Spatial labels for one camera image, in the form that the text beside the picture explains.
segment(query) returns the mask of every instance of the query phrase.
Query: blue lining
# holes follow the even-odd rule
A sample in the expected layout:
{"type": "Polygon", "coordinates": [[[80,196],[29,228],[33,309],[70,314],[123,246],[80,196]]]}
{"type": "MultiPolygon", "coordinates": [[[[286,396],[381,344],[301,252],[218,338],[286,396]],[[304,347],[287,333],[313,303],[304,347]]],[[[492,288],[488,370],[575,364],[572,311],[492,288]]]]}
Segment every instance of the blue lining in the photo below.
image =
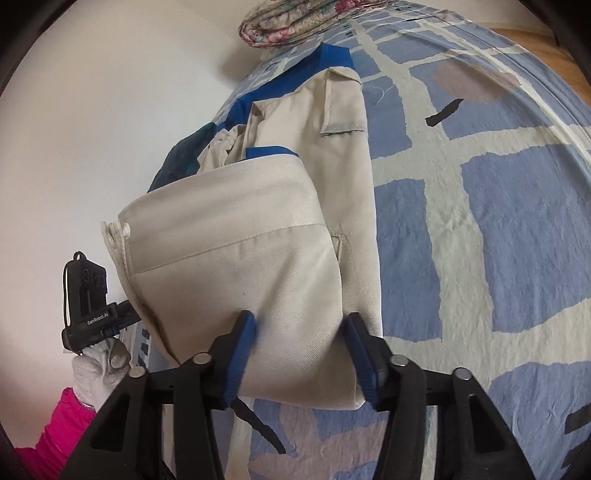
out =
{"type": "Polygon", "coordinates": [[[246,149],[246,157],[244,160],[268,157],[269,155],[295,155],[299,158],[299,155],[296,152],[292,152],[289,148],[273,145],[270,147],[248,147],[246,149]]]}
{"type": "Polygon", "coordinates": [[[279,98],[291,93],[306,80],[330,67],[348,67],[354,70],[355,67],[349,49],[321,43],[310,55],[286,72],[281,73],[256,90],[239,97],[230,108],[226,120],[217,126],[217,131],[219,132],[224,128],[229,131],[236,125],[245,125],[251,113],[253,102],[279,98]]]}

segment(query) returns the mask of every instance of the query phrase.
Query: gloved hand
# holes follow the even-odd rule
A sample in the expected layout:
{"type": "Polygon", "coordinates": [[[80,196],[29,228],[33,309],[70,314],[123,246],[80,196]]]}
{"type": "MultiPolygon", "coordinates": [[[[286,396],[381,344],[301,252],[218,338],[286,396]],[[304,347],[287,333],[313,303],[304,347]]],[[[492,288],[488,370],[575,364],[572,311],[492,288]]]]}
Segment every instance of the gloved hand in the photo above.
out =
{"type": "Polygon", "coordinates": [[[99,411],[111,392],[130,369],[131,355],[116,338],[85,348],[82,355],[72,359],[74,369],[74,395],[99,411]]]}

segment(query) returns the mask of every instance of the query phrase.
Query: pink sleeve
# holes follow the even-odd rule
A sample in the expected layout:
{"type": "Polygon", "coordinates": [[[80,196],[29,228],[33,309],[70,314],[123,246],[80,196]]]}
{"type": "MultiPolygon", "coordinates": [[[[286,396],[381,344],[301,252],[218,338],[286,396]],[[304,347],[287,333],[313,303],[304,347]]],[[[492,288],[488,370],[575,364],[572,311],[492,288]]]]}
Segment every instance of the pink sleeve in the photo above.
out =
{"type": "Polygon", "coordinates": [[[66,460],[96,413],[82,405],[71,388],[61,393],[51,422],[35,448],[17,448],[17,453],[35,480],[57,480],[66,460]]]}

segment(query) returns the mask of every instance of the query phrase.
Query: beige garment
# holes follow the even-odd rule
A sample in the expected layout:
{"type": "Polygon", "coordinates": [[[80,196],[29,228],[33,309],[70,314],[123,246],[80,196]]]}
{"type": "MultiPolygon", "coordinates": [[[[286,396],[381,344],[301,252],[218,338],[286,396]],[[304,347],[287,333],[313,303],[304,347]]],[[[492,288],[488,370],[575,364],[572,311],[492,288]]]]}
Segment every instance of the beige garment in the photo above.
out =
{"type": "Polygon", "coordinates": [[[359,77],[344,67],[256,102],[218,133],[198,174],[146,194],[104,227],[131,303],[183,362],[240,310],[258,337],[241,394],[305,407],[363,403],[338,335],[361,312],[381,335],[375,204],[359,77]],[[246,148],[294,155],[252,160],[246,148]]]}

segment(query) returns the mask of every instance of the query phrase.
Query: bed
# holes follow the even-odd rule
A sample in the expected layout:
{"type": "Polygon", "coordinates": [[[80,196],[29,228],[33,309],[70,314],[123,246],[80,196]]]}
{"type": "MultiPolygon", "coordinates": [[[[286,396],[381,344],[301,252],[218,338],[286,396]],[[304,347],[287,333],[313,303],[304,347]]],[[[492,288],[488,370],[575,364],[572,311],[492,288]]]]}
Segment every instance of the bed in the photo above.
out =
{"type": "MultiPolygon", "coordinates": [[[[213,121],[320,42],[349,48],[363,82],[385,339],[425,369],[469,368],[536,478],[559,479],[591,433],[590,109],[512,41],[399,1],[263,61],[213,121]]],[[[133,355],[167,367],[141,327],[133,355]]],[[[287,455],[216,413],[227,478],[371,479],[384,414],[245,401],[287,455]]]]}

